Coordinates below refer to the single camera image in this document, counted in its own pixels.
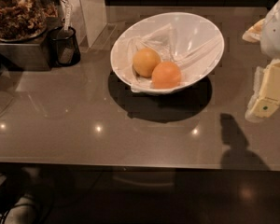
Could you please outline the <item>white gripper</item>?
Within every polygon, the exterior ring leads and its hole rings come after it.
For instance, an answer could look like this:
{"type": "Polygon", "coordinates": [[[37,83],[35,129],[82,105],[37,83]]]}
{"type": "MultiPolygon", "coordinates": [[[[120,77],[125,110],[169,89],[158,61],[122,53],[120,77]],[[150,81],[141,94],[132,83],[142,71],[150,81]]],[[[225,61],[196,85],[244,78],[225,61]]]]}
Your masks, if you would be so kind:
{"type": "Polygon", "coordinates": [[[264,19],[246,30],[242,39],[260,42],[261,51],[273,60],[265,67],[257,67],[254,75],[253,95],[247,105],[245,119],[261,122],[280,107],[280,0],[264,19]]]}

